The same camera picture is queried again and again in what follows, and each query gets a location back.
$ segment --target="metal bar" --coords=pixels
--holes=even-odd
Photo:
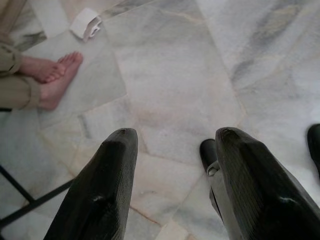
[[[50,199],[54,198],[58,194],[62,193],[64,190],[68,189],[73,180],[68,181],[67,183],[63,184],[62,186],[56,188],[55,190],[47,193],[46,195],[40,197],[39,199],[34,200],[33,202],[29,203],[25,207],[15,211],[14,213],[6,216],[5,218],[0,220],[0,229],[4,228],[5,226],[11,224],[15,220],[21,218],[23,215],[29,213],[33,209],[39,207],[40,205],[44,204],[45,202],[49,201]]]
[[[0,173],[21,193],[29,203],[35,199],[0,165]]]

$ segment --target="human foot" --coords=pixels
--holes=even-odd
[[[61,78],[65,71],[66,67],[61,63],[30,56],[22,56],[19,68],[21,74],[32,77],[41,84]]]
[[[73,52],[59,59],[58,63],[65,66],[64,76],[53,82],[40,85],[40,108],[53,110],[58,106],[66,89],[76,76],[82,62],[83,56],[79,52]]]

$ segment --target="black shoe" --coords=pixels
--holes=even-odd
[[[307,141],[311,158],[320,175],[320,124],[312,125],[309,128]]]
[[[214,139],[204,140],[200,145],[200,157],[204,170],[217,161],[216,141]]]

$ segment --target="marble floor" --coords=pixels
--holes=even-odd
[[[103,19],[87,43],[68,30],[85,7]],[[0,163],[33,196],[75,177],[114,130],[134,128],[125,240],[227,240],[198,148],[232,126],[263,141],[320,205],[305,140],[320,121],[318,0],[27,0],[11,37],[34,57],[84,55],[55,111],[0,113]],[[43,239],[65,195],[2,235]],[[24,204],[0,178],[0,218]]]

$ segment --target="bare foot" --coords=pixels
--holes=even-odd
[[[76,76],[82,62],[83,56],[79,52],[73,52],[59,59],[58,63],[65,66],[64,76],[53,82],[40,85],[40,108],[53,110],[58,106],[66,89]]]
[[[65,74],[66,67],[48,59],[22,56],[19,72],[34,78],[41,84],[50,83]]]

